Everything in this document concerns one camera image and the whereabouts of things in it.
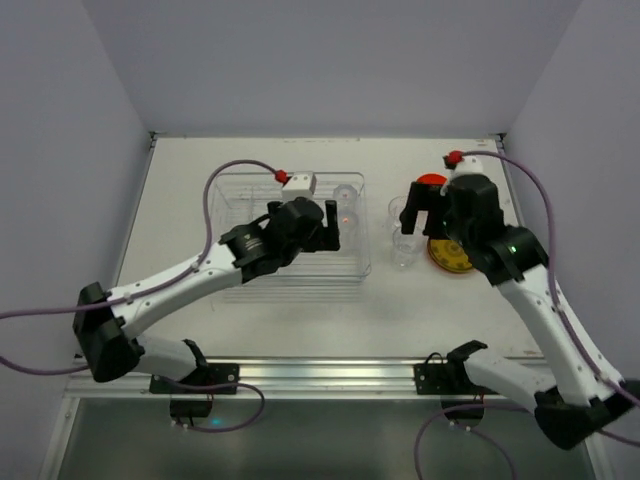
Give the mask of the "clear glass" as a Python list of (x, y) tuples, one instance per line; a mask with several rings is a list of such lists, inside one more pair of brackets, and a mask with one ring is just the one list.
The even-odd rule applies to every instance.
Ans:
[(406, 206), (406, 195), (396, 196), (391, 199), (387, 209), (387, 227), (391, 233), (401, 227), (400, 215)]
[(392, 234), (391, 261), (398, 268), (409, 268), (418, 259), (422, 251), (422, 238), (417, 235), (405, 235), (400, 228)]
[(352, 208), (359, 199), (359, 191), (351, 184), (340, 184), (333, 191), (333, 199), (340, 208)]
[(340, 231), (340, 241), (342, 243), (353, 243), (359, 235), (359, 215), (351, 209), (339, 210), (338, 226)]

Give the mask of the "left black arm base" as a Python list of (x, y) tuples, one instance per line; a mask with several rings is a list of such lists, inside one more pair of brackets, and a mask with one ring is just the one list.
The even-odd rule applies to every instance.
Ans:
[[(240, 366), (237, 363), (209, 363), (200, 349), (193, 345), (195, 354), (195, 370), (186, 377), (178, 379), (180, 386), (175, 386), (162, 377), (154, 376), (149, 385), (149, 392), (155, 395), (187, 395), (196, 394), (193, 387), (212, 387), (227, 383), (235, 383), (240, 379)], [(208, 417), (213, 409), (214, 394), (205, 392), (205, 400), (169, 401), (169, 415), (172, 420), (187, 421), (191, 426), (196, 419)]]

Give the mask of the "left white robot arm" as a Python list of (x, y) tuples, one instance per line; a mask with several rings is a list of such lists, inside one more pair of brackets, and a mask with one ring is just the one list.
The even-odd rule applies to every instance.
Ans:
[(336, 201), (319, 205), (298, 197), (269, 203), (266, 214), (159, 274), (109, 291), (99, 283), (84, 287), (73, 331), (93, 379), (107, 383), (140, 372), (196, 386), (211, 383), (194, 341), (153, 338), (146, 330), (202, 297), (271, 275), (301, 253), (339, 248)]

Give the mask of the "olive brown plate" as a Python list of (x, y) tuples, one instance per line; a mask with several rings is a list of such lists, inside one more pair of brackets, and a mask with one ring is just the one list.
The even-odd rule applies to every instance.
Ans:
[(434, 259), (441, 264), (471, 264), (464, 250), (451, 240), (429, 239), (426, 244), (426, 252), (430, 259)]

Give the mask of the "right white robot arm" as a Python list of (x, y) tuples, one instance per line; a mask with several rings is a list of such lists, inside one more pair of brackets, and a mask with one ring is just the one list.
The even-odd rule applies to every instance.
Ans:
[(532, 413), (545, 436), (563, 450), (633, 408), (638, 381), (623, 379), (598, 353), (568, 303), (554, 302), (546, 251), (530, 230), (505, 222), (498, 188), (487, 176), (412, 183), (400, 215), (403, 232), (413, 232), (421, 211), (427, 214), (424, 235), (461, 247), (520, 316), (551, 371), (538, 373), (472, 340), (442, 363), (415, 365), (418, 393), (497, 393)]

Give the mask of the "aluminium mounting rail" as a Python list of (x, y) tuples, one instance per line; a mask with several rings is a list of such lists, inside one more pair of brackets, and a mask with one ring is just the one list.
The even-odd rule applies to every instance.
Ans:
[[(237, 363), (240, 379), (276, 398), (413, 398), (417, 396), (413, 365), (422, 359), (210, 359)], [(96, 383), (90, 373), (71, 376), (65, 396), (135, 398), (149, 395), (153, 378), (131, 373), (109, 383)]]

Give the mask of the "orange bowl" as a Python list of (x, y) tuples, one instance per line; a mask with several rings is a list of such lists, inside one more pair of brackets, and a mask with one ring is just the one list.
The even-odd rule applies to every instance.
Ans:
[(424, 185), (444, 186), (447, 182), (447, 178), (441, 174), (427, 173), (421, 175), (416, 182)]

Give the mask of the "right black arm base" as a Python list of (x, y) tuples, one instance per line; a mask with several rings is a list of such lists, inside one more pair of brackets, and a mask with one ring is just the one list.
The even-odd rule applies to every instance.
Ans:
[(496, 392), (472, 383), (463, 363), (472, 353), (486, 349), (487, 345), (472, 340), (455, 348), (446, 355), (431, 353), (424, 361), (413, 365), (413, 380), (417, 395), (440, 396), (442, 408), (483, 405), (486, 395)]

